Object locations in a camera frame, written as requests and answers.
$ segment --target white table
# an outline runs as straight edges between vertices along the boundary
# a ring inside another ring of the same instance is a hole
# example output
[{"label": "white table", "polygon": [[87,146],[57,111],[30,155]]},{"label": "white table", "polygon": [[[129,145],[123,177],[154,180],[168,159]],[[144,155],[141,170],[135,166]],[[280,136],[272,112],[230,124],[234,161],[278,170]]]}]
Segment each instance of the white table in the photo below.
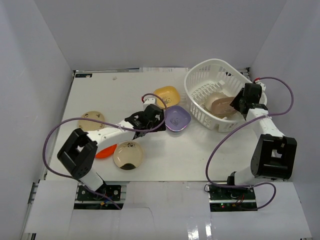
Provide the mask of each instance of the white table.
[{"label": "white table", "polygon": [[[142,110],[141,96],[157,88],[174,86],[181,96],[180,105],[186,104],[185,72],[131,72],[93,73],[92,77],[75,78],[66,104],[63,120],[80,117],[89,111],[101,112],[107,122],[118,123],[132,113]],[[57,159],[57,153],[77,121],[61,126],[50,167],[68,174]],[[206,181],[205,167],[214,147],[225,133],[208,130],[192,118],[181,132],[148,133],[138,138],[144,149],[144,162],[136,169],[118,168],[112,157],[94,161],[93,167],[105,181]],[[212,180],[225,181],[234,171],[250,164],[257,145],[257,137],[250,128],[242,129],[218,150],[209,168]],[[47,180],[61,177],[48,172]]]}]

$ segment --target laundry basket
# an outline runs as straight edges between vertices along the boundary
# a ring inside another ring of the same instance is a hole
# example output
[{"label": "laundry basket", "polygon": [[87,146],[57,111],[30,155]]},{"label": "laundry basket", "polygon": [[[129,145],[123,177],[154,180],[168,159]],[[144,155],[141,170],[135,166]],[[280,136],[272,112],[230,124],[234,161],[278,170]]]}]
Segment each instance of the laundry basket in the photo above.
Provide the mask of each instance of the laundry basket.
[{"label": "laundry basket", "polygon": [[[218,126],[219,132],[230,132],[245,122],[237,112],[229,118],[219,118],[205,109],[205,101],[213,92],[222,92],[228,97],[235,97],[245,83],[251,83],[245,76],[227,62],[209,59],[194,66],[184,78],[184,89],[190,113],[205,127],[212,130]],[[267,104],[263,92],[261,104]]]}]

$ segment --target purple bowl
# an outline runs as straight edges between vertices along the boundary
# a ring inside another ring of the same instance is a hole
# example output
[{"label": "purple bowl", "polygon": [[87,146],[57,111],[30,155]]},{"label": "purple bowl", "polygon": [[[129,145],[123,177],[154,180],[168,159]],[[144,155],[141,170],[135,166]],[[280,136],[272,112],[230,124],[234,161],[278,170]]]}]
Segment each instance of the purple bowl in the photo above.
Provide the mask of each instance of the purple bowl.
[{"label": "purple bowl", "polygon": [[165,125],[173,132],[183,130],[191,121],[190,114],[181,106],[171,106],[165,113]]}]

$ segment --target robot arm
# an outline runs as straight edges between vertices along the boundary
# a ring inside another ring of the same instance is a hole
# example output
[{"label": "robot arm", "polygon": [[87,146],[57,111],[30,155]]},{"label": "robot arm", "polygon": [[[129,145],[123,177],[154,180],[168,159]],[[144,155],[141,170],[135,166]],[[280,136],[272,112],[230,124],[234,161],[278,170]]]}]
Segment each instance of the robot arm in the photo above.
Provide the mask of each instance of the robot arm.
[{"label": "robot arm", "polygon": [[[259,104],[262,86],[246,83],[230,104],[245,120],[250,121],[269,114],[264,104]],[[228,177],[233,185],[254,185],[268,180],[286,180],[292,175],[297,141],[285,136],[267,116],[252,123],[258,143],[250,166]]]},{"label": "robot arm", "polygon": [[[144,111],[136,112],[119,122],[119,128],[106,127],[88,132],[81,128],[75,129],[58,152],[58,159],[74,179],[99,192],[105,183],[92,168],[96,153],[114,144],[143,137],[146,132],[139,130],[150,130],[158,126],[165,116],[155,103],[155,98],[147,99],[143,103]],[[137,131],[124,130],[123,127]],[[166,125],[163,124],[155,132],[165,130]]]}]

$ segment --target white backdrop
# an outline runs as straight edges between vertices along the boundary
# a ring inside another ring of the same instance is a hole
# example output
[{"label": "white backdrop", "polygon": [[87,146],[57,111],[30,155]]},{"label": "white backdrop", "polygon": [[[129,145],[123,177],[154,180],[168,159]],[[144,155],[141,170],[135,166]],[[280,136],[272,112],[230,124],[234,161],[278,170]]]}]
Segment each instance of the white backdrop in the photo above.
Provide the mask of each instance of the white backdrop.
[{"label": "white backdrop", "polygon": [[73,70],[250,67],[286,0],[35,0]]},{"label": "white backdrop", "polygon": [[0,0],[0,239],[17,240],[72,71],[33,0]]},{"label": "white backdrop", "polygon": [[[274,122],[297,140],[292,179],[315,240],[320,239],[319,43],[320,1],[289,0],[251,69],[254,78],[282,78],[294,92],[291,112],[274,117]],[[290,104],[288,90],[274,80],[263,82],[269,111],[285,110]]]}]

